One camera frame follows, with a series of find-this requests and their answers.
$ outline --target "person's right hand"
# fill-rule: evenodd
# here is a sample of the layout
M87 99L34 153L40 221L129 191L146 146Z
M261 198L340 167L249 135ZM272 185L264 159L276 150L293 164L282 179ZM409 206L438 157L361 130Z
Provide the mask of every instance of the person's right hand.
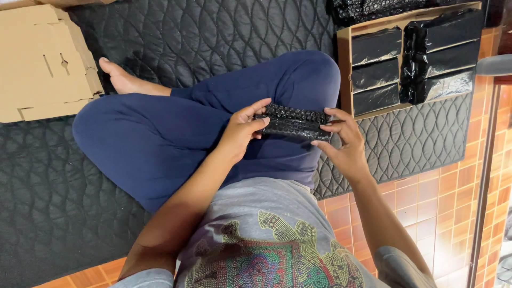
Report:
M311 144L322 150L343 174L349 183L371 177L365 156L365 140L359 132L354 118L345 111L336 108L325 108L327 115L335 116L327 125L320 125L322 130L337 133L344 145L336 149L328 142L312 141Z

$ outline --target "open cardboard tray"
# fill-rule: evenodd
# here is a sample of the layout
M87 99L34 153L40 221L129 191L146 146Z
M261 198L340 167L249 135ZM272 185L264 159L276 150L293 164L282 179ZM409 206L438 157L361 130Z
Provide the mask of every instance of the open cardboard tray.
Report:
M337 45L338 45L338 66L339 71L341 73L341 85L339 88L340 93L340 104L342 110L349 113L350 115L354 115L353 109L353 98L352 98L352 80L350 75L352 74L352 36L373 33L377 32L381 29L385 28L393 28L395 26L399 26L402 29L402 49L401 54L403 53L403 29L404 27L411 21L417 20L430 20L438 17L439 15L445 12L452 12L461 9L467 8L475 8L481 9L481 2L469 2L464 4L456 4L451 6L444 7L436 7L429 9L419 9L406 13L402 13L395 16L385 17L377 20L372 20L368 22L363 22L360 24L356 24L337 32ZM402 64L402 56L401 54L398 56L398 66L401 67ZM412 104L398 104L391 107L387 107L384 109L372 111L369 113L365 113L359 116L356 116L355 119L365 119L377 115L386 114L388 112L405 109L411 107Z
M51 2L66 7L91 1ZM0 10L0 122L73 115L103 94L93 56L66 12L30 0Z

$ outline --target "gray t-shirt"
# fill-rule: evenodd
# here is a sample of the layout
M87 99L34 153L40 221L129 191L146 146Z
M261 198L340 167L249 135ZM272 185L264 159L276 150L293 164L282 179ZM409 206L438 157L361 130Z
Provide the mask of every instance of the gray t-shirt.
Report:
M309 188L271 178L217 191L178 260L176 279L165 269L148 269L112 287L435 287L389 246L374 255L376 279L336 241Z

